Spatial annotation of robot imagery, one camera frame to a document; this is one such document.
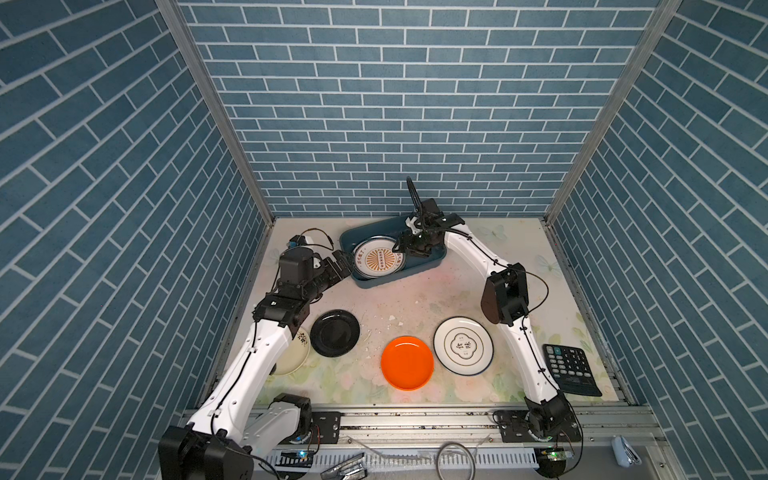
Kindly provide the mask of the white plate orange sunburst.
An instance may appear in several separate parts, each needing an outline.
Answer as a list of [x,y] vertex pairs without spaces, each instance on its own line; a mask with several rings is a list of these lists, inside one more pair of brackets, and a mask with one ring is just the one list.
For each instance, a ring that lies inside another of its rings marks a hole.
[[374,236],[357,245],[352,252],[356,272],[365,279],[392,275],[405,267],[405,256],[393,250],[395,239]]

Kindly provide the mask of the cream plate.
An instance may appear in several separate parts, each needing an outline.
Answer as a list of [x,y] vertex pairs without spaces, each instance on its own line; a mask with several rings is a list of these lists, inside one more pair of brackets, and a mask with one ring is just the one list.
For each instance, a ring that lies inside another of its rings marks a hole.
[[278,359],[274,375],[288,375],[298,370],[307,360],[311,351],[309,333],[300,328],[288,349]]

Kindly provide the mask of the white plate quatrefoil pattern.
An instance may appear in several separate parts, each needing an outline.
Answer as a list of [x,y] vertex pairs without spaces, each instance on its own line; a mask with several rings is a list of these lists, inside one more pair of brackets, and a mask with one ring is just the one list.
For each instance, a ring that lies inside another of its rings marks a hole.
[[444,320],[433,335],[433,351],[451,373],[471,377],[486,371],[494,357],[494,344],[488,331],[466,317]]

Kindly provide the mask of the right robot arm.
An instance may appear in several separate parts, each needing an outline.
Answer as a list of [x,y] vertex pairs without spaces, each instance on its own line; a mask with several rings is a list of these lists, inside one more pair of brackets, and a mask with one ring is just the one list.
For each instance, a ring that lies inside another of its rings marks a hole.
[[479,272],[484,281],[481,310],[488,321],[500,328],[518,363],[529,431],[540,441],[557,438],[576,421],[576,416],[535,339],[528,270],[492,252],[460,216],[444,213],[435,200],[422,200],[414,191],[410,195],[414,212],[406,218],[393,251],[425,258],[434,248],[444,247]]

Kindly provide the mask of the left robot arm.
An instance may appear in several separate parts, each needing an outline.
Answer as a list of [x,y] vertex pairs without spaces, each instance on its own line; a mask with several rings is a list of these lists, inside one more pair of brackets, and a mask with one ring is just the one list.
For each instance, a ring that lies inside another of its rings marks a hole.
[[170,426],[158,444],[164,479],[250,479],[256,466],[275,474],[266,460],[278,444],[302,439],[312,428],[311,402],[282,394],[259,416],[257,433],[243,442],[248,418],[266,380],[287,351],[311,304],[351,274],[349,254],[326,258],[293,246],[279,259],[272,289],[252,312],[246,339],[208,399],[183,427]]

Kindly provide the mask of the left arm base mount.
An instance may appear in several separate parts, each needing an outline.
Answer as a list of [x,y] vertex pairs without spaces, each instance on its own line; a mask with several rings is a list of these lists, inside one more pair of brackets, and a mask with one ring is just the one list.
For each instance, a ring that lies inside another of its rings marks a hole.
[[306,431],[281,440],[279,445],[335,445],[339,441],[341,419],[340,411],[313,412]]

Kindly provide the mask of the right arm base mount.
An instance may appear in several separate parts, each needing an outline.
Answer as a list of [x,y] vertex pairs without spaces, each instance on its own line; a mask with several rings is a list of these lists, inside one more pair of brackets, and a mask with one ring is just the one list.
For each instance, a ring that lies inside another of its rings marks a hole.
[[504,443],[574,443],[583,439],[580,423],[570,409],[555,417],[529,410],[502,409],[493,411],[490,419]]

